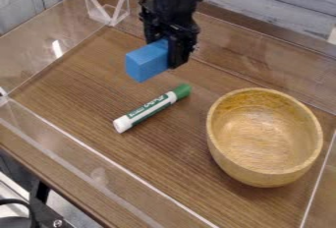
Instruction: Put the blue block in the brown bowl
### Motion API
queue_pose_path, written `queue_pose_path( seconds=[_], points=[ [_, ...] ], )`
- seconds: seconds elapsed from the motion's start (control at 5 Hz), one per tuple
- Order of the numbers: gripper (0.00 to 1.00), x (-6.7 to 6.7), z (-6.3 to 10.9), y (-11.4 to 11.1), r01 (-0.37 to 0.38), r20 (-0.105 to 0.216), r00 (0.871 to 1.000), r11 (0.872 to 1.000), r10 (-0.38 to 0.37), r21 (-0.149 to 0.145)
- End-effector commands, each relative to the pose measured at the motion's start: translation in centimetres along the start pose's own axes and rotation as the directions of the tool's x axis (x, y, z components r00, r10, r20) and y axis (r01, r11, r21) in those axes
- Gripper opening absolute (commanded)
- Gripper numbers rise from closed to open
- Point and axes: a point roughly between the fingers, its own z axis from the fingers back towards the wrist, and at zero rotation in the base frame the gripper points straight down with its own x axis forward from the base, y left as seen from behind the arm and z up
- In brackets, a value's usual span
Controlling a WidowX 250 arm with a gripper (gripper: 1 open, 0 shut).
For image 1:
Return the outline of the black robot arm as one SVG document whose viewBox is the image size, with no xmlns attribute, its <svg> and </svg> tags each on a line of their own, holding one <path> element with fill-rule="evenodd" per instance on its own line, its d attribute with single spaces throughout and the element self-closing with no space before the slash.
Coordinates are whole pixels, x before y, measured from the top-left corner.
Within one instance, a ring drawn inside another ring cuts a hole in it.
<svg viewBox="0 0 336 228">
<path fill-rule="evenodd" d="M 194 51 L 200 27 L 193 19 L 198 0 L 140 0 L 145 41 L 168 41 L 168 68 L 184 65 Z"/>
</svg>

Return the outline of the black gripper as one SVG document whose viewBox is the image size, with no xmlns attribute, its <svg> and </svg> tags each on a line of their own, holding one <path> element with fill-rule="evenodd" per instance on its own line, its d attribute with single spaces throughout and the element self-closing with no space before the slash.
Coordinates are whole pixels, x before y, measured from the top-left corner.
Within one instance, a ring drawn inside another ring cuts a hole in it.
<svg viewBox="0 0 336 228">
<path fill-rule="evenodd" d="M 140 0 L 140 20 L 146 43 L 168 36 L 168 67 L 178 68 L 197 44 L 198 26 L 193 20 L 200 0 Z"/>
</svg>

